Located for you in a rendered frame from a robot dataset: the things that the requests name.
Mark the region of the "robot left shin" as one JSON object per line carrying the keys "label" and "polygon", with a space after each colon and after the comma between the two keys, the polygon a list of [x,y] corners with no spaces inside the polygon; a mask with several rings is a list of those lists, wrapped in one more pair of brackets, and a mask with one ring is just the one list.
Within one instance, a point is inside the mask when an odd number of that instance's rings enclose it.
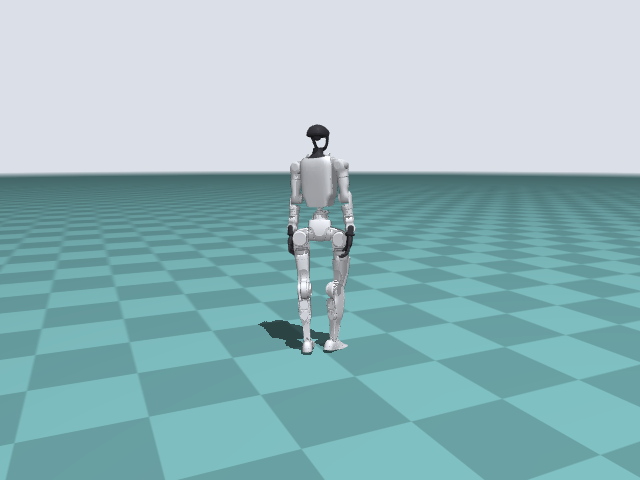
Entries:
{"label": "robot left shin", "polygon": [[311,337],[310,337],[311,297],[308,296],[308,298],[301,298],[300,283],[297,284],[297,293],[298,293],[299,315],[300,315],[300,319],[303,326],[304,342],[306,341],[307,338],[311,342]]}

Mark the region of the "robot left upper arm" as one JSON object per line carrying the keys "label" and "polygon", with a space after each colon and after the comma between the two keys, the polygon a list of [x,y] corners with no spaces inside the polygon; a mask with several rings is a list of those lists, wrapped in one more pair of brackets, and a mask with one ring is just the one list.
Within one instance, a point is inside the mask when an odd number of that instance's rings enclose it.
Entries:
{"label": "robot left upper arm", "polygon": [[295,161],[290,166],[291,172],[291,203],[301,204],[303,202],[303,195],[301,190],[301,176],[300,176],[300,161]]}

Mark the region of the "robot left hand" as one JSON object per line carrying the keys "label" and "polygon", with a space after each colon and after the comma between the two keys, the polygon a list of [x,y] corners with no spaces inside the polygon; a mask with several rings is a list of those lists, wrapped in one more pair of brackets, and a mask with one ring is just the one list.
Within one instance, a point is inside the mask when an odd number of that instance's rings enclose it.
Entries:
{"label": "robot left hand", "polygon": [[293,241],[292,241],[293,234],[294,234],[294,232],[293,232],[293,226],[292,226],[292,225],[289,225],[289,226],[288,226],[288,235],[289,235],[289,238],[288,238],[288,251],[289,251],[291,254],[293,254],[293,255],[294,255],[295,253],[294,253],[294,246],[293,246]]}

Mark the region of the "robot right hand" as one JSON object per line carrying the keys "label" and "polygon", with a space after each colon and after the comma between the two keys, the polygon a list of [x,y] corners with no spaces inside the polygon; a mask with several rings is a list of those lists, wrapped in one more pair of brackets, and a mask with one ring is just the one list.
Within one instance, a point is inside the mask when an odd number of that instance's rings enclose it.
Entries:
{"label": "robot right hand", "polygon": [[347,236],[346,246],[342,249],[342,252],[345,251],[345,253],[341,254],[339,258],[344,258],[345,256],[348,255],[350,248],[352,246],[353,236],[355,236],[353,232],[354,232],[354,227],[352,225],[349,225],[347,229],[347,233],[345,233],[345,235]]}

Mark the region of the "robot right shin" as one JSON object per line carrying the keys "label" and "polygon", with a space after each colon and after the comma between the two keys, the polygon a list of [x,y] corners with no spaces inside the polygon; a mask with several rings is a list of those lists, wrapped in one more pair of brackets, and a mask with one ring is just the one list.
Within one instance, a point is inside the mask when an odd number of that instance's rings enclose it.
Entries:
{"label": "robot right shin", "polygon": [[327,312],[330,324],[330,340],[333,338],[333,342],[339,342],[340,322],[343,317],[344,303],[345,303],[345,291],[341,284],[337,284],[334,287],[334,298],[327,299]]}

